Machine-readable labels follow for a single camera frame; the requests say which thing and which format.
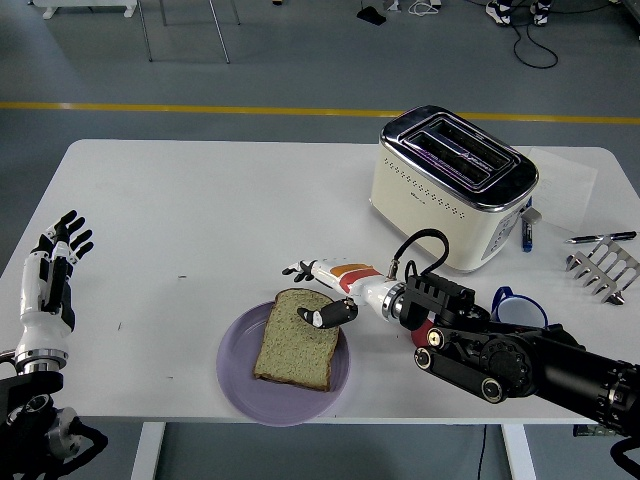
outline toast rack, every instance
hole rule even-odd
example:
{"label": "toast rack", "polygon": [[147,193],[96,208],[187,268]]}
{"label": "toast rack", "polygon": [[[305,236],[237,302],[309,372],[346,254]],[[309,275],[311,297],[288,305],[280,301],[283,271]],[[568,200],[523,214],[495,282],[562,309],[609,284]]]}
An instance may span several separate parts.
{"label": "toast rack", "polygon": [[588,255],[569,255],[566,271],[575,271],[573,278],[582,280],[583,287],[593,287],[591,295],[603,294],[601,303],[623,305],[622,292],[640,276],[640,263],[606,236]]}

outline purple plate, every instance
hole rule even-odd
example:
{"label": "purple plate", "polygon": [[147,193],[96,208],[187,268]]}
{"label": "purple plate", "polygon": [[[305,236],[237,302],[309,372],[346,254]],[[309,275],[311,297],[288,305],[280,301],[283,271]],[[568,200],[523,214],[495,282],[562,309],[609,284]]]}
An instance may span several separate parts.
{"label": "purple plate", "polygon": [[336,401],[349,376],[349,348],[340,329],[331,359],[331,390],[318,392],[283,383],[256,380],[253,367],[273,302],[252,308],[224,335],[216,360],[218,383],[240,412],[263,425],[289,427],[311,420]]}

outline white table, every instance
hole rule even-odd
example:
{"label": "white table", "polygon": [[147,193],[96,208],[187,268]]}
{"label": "white table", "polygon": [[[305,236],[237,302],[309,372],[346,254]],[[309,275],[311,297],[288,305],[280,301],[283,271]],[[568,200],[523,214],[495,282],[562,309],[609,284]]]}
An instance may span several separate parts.
{"label": "white table", "polygon": [[[581,233],[640,225],[640,200],[611,153],[547,150],[598,169]],[[293,286],[280,272],[295,261],[345,256],[386,271],[404,240],[369,205],[378,155],[377,145],[352,144],[73,144],[0,278],[2,349],[21,335],[24,258],[44,228],[76,209],[94,230],[96,247],[72,279],[77,325],[56,404],[113,419],[247,421],[216,380],[217,348],[231,323]],[[590,351],[640,363],[631,341],[640,332],[640,285],[626,292],[625,306],[600,304],[564,272],[565,258],[578,249],[563,243],[569,236],[543,222],[530,254],[515,234],[480,270],[438,273],[475,289],[485,308],[499,286],[510,285],[538,300],[550,322],[562,323]],[[640,242],[624,245],[640,258]],[[410,258],[419,268],[432,261],[419,247],[403,260]],[[369,309],[344,332],[351,374],[314,422],[587,423],[537,397],[490,405],[423,373],[408,331]]]}

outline robot finger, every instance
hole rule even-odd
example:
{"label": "robot finger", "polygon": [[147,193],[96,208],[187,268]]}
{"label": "robot finger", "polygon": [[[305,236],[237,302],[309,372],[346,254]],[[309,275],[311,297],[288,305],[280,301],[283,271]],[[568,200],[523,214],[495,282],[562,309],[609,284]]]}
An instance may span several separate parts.
{"label": "robot finger", "polygon": [[85,243],[87,240],[89,240],[89,238],[91,238],[92,234],[93,232],[91,230],[85,230],[73,239],[73,241],[69,244],[69,247],[71,247],[71,250],[75,252],[81,244]]}
{"label": "robot finger", "polygon": [[291,265],[291,266],[290,266],[290,267],[288,267],[288,268],[285,268],[285,269],[282,271],[282,274],[283,274],[283,275],[291,275],[292,273],[299,272],[300,270],[298,270],[298,269],[296,268],[297,266],[298,266],[298,264],[295,264],[295,265]]}
{"label": "robot finger", "polygon": [[293,281],[295,283],[299,283],[302,280],[306,280],[306,281],[311,281],[313,280],[313,275],[311,275],[310,273],[306,273],[306,272],[300,272],[298,275],[296,275],[296,278],[293,279]]}
{"label": "robot finger", "polygon": [[338,300],[316,311],[298,308],[298,315],[314,327],[325,329],[355,320],[358,316],[358,307],[350,300]]}
{"label": "robot finger", "polygon": [[67,230],[69,230],[69,235],[73,235],[78,230],[80,230],[84,225],[84,222],[85,222],[84,217],[80,217],[77,220],[75,220],[73,223],[70,223],[69,226],[67,227]]}
{"label": "robot finger", "polygon": [[86,253],[90,252],[93,248],[93,242],[87,242],[82,245],[77,252],[75,252],[76,258],[80,260]]}
{"label": "robot finger", "polygon": [[49,228],[47,228],[47,231],[45,232],[45,235],[48,238],[52,238],[55,234],[56,234],[56,230],[61,226],[64,225],[65,227],[67,225],[69,225],[71,222],[73,222],[73,220],[78,216],[78,212],[76,212],[75,210],[71,210],[70,212],[66,213],[65,215],[62,216],[62,218],[60,218],[60,220],[58,220],[56,223],[54,223],[53,225],[51,225]]}

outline toaster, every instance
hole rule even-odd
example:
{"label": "toaster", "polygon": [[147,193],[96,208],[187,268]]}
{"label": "toaster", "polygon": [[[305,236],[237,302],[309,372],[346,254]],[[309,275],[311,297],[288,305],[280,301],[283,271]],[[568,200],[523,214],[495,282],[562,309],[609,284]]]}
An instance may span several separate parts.
{"label": "toaster", "polygon": [[[436,228],[449,239],[445,264],[475,270],[492,259],[527,212],[536,166],[463,118],[436,106],[418,107],[380,134],[371,204],[406,235]],[[527,219],[539,214],[531,209]],[[418,244],[435,257],[438,239]]]}

